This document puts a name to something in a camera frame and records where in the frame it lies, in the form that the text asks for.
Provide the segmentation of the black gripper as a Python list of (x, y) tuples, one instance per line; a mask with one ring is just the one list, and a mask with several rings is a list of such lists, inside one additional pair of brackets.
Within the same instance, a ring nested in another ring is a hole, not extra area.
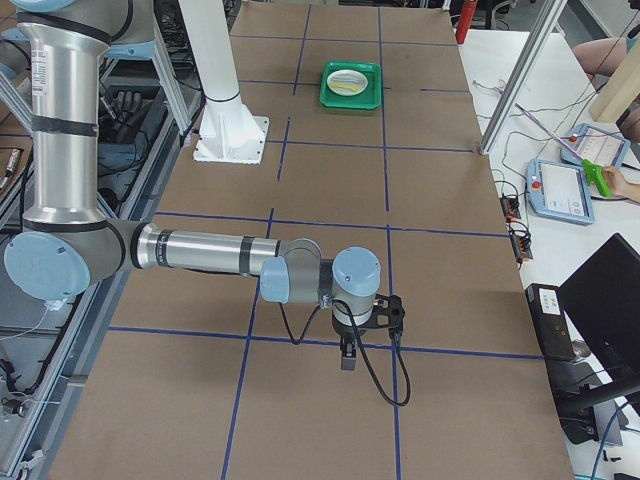
[(369, 325), (364, 323), (358, 325), (357, 329), (351, 324), (340, 322), (335, 316), (332, 317), (334, 331), (340, 336), (341, 362), (340, 369), (343, 371), (354, 371), (356, 368), (357, 337), (363, 335)]

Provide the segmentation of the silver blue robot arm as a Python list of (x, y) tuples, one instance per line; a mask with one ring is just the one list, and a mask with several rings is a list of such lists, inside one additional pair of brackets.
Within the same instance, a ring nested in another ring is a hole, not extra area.
[(4, 253), (11, 280), (45, 301), (84, 292), (129, 269), (153, 267), (254, 276), (263, 299), (332, 312), (341, 366), (351, 370), (378, 313), (380, 264), (361, 247), (322, 256), (307, 239), (162, 230), (110, 219), (97, 206), (99, 67), (111, 47), (153, 53), (149, 1), (20, 1), (31, 47), (33, 205)]

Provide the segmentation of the person's hand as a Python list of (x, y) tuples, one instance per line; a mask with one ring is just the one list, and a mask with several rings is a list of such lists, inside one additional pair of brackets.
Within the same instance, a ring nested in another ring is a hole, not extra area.
[(604, 167), (603, 176), (611, 192), (621, 198), (640, 203), (640, 184), (628, 181), (619, 169)]

